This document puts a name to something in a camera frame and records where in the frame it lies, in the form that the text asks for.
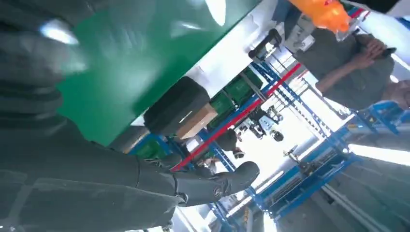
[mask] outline orange object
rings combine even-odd
[[[350,16],[338,0],[289,0],[319,28],[334,33],[349,30]]]

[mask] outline blue rack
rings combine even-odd
[[[280,80],[280,77],[264,62],[260,65],[252,63],[250,66],[268,81],[268,85],[262,89],[262,93],[266,93],[272,85]],[[316,161],[323,157],[322,155],[330,149],[334,151],[334,154],[330,155],[325,162],[318,165],[318,167],[310,174],[304,174],[301,168],[298,165],[295,165],[267,187],[262,193],[257,194],[252,187],[246,190],[246,193],[252,197],[256,205],[261,210],[268,212],[273,220],[277,220],[287,215],[291,210],[302,204],[304,200],[309,198],[314,192],[318,191],[324,184],[330,181],[337,173],[347,168],[353,162],[359,160],[354,154],[345,154],[341,151],[343,148],[347,148],[343,137],[349,133],[349,127],[341,128],[338,131],[332,131],[287,84],[283,84],[277,92],[307,121],[318,135],[324,139],[323,143],[305,156],[301,161],[305,163]],[[241,108],[224,120],[215,131],[219,131],[224,125],[247,109],[257,99],[257,95],[252,96]],[[296,104],[301,105],[307,114],[305,115]],[[369,107],[365,111],[356,112],[356,117],[353,118],[350,123],[354,124],[356,127],[369,129],[372,132],[378,132],[378,128],[382,125],[385,128],[387,127],[392,133],[399,134],[397,126],[409,120],[410,111],[401,110],[394,102],[381,102]],[[212,136],[212,134],[208,134],[205,129],[198,135],[204,141]],[[134,149],[143,146],[147,139],[156,139],[164,150],[167,153],[170,153],[171,149],[166,142],[155,135],[147,136],[147,138],[143,139]],[[214,152],[228,171],[233,172],[236,169],[235,165],[215,142],[209,145],[209,149]],[[296,178],[299,178],[301,181],[296,183],[291,189],[288,189],[284,194],[281,194],[280,197],[274,199],[273,202],[267,203],[269,202],[267,200],[271,199],[272,195]],[[220,202],[208,204],[208,206],[227,230],[235,228],[236,231],[243,231],[243,228],[241,228],[233,218],[226,217],[228,212]]]
[[[262,62],[260,65],[252,63],[251,66],[267,81],[279,81],[280,79],[280,77],[265,62]],[[347,168],[357,159],[353,154],[342,153],[341,150],[343,148],[347,148],[347,145],[343,140],[344,134],[341,132],[334,133],[287,84],[282,84],[282,87],[277,91],[285,99],[285,101],[287,101],[290,106],[293,107],[295,111],[299,113],[300,116],[303,117],[322,138],[325,139],[322,147],[320,149],[316,149],[316,151],[312,152],[309,156],[306,156],[302,162],[310,163],[314,161],[328,148],[332,148],[336,154],[309,175],[301,174],[302,170],[298,166],[294,166],[294,168],[281,176],[276,182],[261,193],[262,197],[269,199],[277,189],[292,179],[297,181],[300,180],[299,183],[296,182],[295,186],[293,186],[285,194],[281,195],[279,199],[272,202],[270,209],[274,212],[275,219],[285,216],[292,209],[302,204],[305,199],[309,198],[315,191],[319,190],[333,176],[341,170]],[[304,113],[295,104],[296,102],[307,111],[317,126],[315,126],[313,122],[304,115]]]
[[[399,135],[397,127],[410,121],[410,110],[401,109],[394,101],[381,101],[355,114],[348,128],[367,129],[373,133],[379,133],[380,128],[387,128],[391,133]]]

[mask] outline black case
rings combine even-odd
[[[202,86],[184,76],[145,112],[145,126],[154,134],[173,135],[209,100]]]

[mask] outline red metal bar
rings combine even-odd
[[[278,81],[274,86],[272,86],[268,91],[267,91],[267,97],[270,98],[275,92],[276,89],[279,88],[280,85],[285,83],[287,79],[289,79],[295,72],[301,67],[301,64],[298,63],[296,64],[284,77]],[[175,166],[171,171],[178,171],[181,168],[183,168],[185,165],[187,165],[191,160],[193,160],[202,150],[204,150],[206,147],[208,147],[211,142],[215,141],[219,136],[221,136],[225,131],[227,131],[233,124],[236,122],[240,121],[243,117],[248,115],[250,112],[252,112],[256,107],[258,107],[260,104],[262,104],[262,100],[258,99],[256,100],[252,105],[250,105],[246,110],[241,112],[238,116],[236,116],[234,119],[232,119],[229,123],[227,123],[224,127],[222,127],[219,131],[217,131],[213,136],[211,136],[208,140],[206,140],[202,145],[197,147],[195,150],[192,151],[192,153],[186,157],[183,161],[181,161],[177,166]]]
[[[363,11],[365,11],[363,8],[357,9],[357,11],[353,12],[353,14],[350,15],[351,18],[357,18]]]

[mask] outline gray shirt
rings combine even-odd
[[[328,30],[312,33],[316,42],[306,52],[299,51],[295,58],[320,81],[329,72],[348,63],[361,49],[354,36],[338,42]],[[376,60],[366,69],[355,70],[328,89],[323,96],[354,110],[361,110],[382,99],[393,72],[391,57]]]

